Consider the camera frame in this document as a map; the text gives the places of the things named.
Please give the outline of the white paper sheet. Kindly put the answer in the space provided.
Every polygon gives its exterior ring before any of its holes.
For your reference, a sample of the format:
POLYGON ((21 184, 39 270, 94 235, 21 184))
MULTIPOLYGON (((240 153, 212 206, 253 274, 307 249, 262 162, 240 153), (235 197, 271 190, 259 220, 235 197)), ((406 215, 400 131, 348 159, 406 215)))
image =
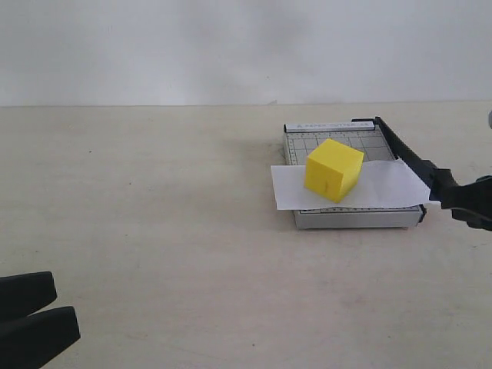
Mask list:
POLYGON ((335 203, 304 187, 305 166, 272 165, 274 198, 279 211, 322 208, 406 208, 436 204, 425 183, 402 160, 363 163, 354 188, 335 203))

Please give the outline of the black cutter blade arm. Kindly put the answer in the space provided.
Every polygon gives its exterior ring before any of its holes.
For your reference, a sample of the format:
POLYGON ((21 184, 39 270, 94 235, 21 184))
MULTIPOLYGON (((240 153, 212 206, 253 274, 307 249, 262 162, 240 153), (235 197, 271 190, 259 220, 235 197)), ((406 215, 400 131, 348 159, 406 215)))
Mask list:
POLYGON ((467 191, 454 180, 449 169, 439 168, 432 161, 419 157, 380 117, 353 118, 351 122, 378 125, 391 150, 430 189, 430 200, 439 201, 442 208, 457 208, 466 201, 467 191))

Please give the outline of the grey paper cutter base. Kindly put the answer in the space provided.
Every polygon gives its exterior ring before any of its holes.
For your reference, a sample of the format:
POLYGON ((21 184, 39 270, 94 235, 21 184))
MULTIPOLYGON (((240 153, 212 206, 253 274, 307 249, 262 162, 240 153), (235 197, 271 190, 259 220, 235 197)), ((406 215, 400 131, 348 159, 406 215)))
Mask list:
MULTIPOLYGON (((332 138, 364 153, 364 160, 394 160, 397 156, 372 118, 334 123, 289 123, 284 125, 284 160, 302 165, 323 141, 332 138)), ((406 208, 322 208, 294 211, 299 229, 412 228, 427 213, 422 205, 406 208)))

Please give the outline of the yellow foam cube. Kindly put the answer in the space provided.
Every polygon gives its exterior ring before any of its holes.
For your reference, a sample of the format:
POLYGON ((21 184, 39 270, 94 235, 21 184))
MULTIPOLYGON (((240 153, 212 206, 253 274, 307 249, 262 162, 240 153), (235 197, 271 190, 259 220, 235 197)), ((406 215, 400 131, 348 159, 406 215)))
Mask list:
POLYGON ((331 138, 306 158, 304 187, 339 203, 357 184, 364 153, 331 138))

